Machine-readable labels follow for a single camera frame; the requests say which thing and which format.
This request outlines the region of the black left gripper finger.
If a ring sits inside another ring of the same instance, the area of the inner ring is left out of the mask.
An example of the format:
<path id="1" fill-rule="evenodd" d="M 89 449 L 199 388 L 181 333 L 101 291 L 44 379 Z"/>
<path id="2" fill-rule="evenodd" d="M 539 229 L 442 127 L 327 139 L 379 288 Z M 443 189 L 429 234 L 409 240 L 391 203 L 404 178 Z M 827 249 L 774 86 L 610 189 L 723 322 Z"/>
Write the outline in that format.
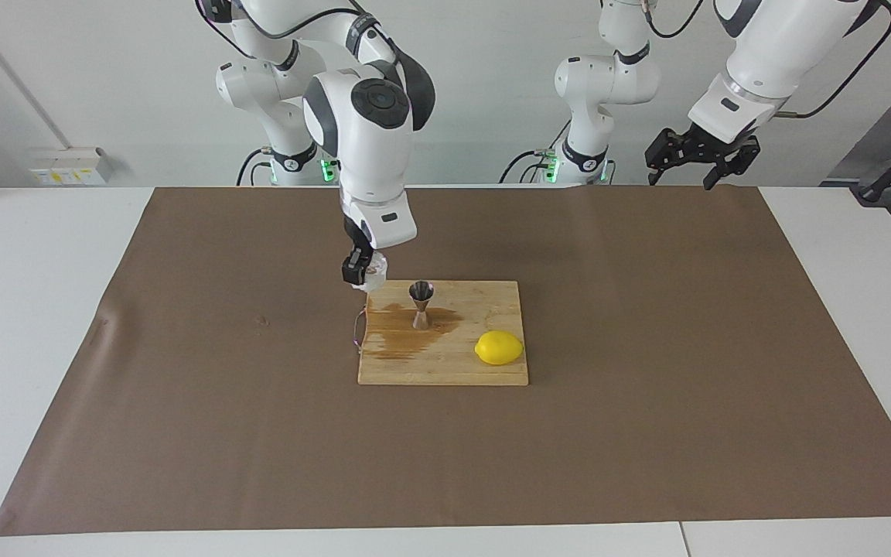
<path id="1" fill-rule="evenodd" d="M 760 152 L 758 138 L 745 138 L 731 145 L 707 145 L 705 155 L 707 162 L 713 162 L 713 169 L 702 181 L 704 190 L 711 190 L 721 179 L 732 174 L 741 176 L 750 168 Z"/>
<path id="2" fill-rule="evenodd" d="M 685 140 L 684 134 L 665 128 L 647 147 L 644 161 L 648 169 L 647 181 L 650 186 L 656 186 L 669 169 L 685 165 L 683 149 Z"/>

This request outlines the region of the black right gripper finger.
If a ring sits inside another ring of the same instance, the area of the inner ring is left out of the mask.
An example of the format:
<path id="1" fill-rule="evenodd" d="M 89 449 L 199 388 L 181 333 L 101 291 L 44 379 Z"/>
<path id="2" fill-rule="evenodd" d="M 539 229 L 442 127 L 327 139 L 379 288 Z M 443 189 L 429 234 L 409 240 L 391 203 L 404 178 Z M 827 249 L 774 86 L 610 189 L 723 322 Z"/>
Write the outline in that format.
<path id="1" fill-rule="evenodd" d="M 342 280 L 351 288 L 364 289 L 369 265 L 370 247 L 354 246 L 343 260 Z"/>

